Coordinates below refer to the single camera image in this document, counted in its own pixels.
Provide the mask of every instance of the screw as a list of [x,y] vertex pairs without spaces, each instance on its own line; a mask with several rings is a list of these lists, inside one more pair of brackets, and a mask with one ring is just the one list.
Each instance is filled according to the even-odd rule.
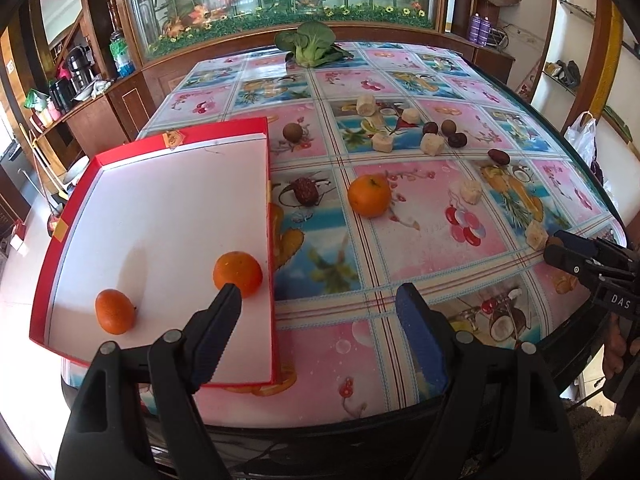
[[164,341],[167,343],[175,343],[181,337],[182,337],[182,332],[174,328],[172,330],[167,330],[162,336],[162,339],[164,339]]
[[536,346],[533,343],[530,343],[528,341],[525,341],[524,343],[522,343],[520,348],[522,348],[522,351],[525,354],[533,355],[536,353]]
[[108,355],[116,349],[116,343],[113,341],[107,341],[100,347],[100,353]]
[[466,332],[465,330],[461,330],[460,332],[456,332],[456,339],[459,343],[468,345],[469,343],[473,342],[474,337],[471,333]]

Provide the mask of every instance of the thermos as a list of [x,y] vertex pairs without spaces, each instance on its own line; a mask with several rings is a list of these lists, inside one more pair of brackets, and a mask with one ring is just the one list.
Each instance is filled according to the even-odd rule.
[[484,20],[480,22],[480,32],[478,33],[478,45],[486,46],[486,42],[489,40],[489,32],[491,32],[491,22],[488,17],[484,17]]
[[478,42],[478,34],[480,33],[480,23],[482,20],[480,19],[480,15],[476,12],[476,15],[471,18],[471,22],[469,23],[469,34],[467,39],[471,43]]

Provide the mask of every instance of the human hand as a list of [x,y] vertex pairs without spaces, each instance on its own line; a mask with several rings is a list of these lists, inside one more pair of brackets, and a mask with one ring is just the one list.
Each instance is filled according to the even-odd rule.
[[[607,379],[619,374],[624,367],[623,357],[626,353],[626,341],[620,333],[620,317],[612,313],[604,335],[604,359],[602,371]],[[640,337],[631,343],[629,353],[635,356],[640,351]]]

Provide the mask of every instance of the green leafy vegetable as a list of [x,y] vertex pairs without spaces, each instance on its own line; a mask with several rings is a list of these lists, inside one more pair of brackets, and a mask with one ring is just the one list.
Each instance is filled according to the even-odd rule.
[[334,32],[321,22],[302,23],[297,31],[283,31],[276,34],[275,38],[275,44],[280,50],[293,53],[296,63],[306,68],[338,61],[343,57],[353,57],[353,54],[334,44],[334,41]]

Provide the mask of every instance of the orange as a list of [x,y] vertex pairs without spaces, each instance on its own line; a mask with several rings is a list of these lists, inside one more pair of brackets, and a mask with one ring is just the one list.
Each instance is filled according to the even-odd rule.
[[385,213],[391,204],[391,188],[382,174],[363,175],[354,180],[347,190],[351,208],[365,218]]
[[213,267],[213,283],[218,289],[233,283],[242,298],[252,295],[262,283],[262,269],[253,256],[242,251],[223,254]]
[[107,288],[95,298],[95,317],[105,332],[120,335],[136,322],[136,308],[119,290]]

